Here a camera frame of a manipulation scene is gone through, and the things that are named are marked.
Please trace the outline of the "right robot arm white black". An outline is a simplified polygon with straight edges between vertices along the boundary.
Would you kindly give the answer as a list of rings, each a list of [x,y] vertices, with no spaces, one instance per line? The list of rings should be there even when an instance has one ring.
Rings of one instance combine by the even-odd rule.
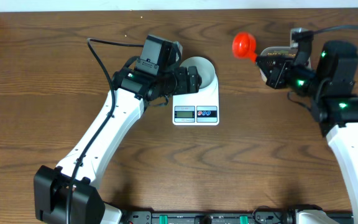
[[[318,67],[307,67],[310,44],[300,45],[295,57],[258,55],[256,65],[266,84],[290,88],[308,97],[308,108],[339,164],[358,223],[358,96],[353,94],[358,49],[349,42],[330,40],[323,45]]]

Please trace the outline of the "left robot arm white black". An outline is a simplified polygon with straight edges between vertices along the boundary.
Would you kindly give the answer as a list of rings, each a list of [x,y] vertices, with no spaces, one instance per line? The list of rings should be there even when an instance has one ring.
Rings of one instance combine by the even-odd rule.
[[[44,223],[119,223],[122,210],[106,203],[98,188],[124,136],[157,98],[197,93],[201,77],[195,66],[180,65],[183,47],[148,35],[142,53],[105,74],[109,92],[103,108],[78,144],[56,165],[41,166],[34,176],[35,217]]]

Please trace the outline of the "red measuring scoop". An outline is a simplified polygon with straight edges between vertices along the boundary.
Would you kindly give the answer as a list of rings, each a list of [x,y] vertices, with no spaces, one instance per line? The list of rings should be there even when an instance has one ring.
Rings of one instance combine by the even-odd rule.
[[[248,32],[238,33],[232,42],[232,52],[235,58],[249,59],[255,63],[257,54],[256,39]]]

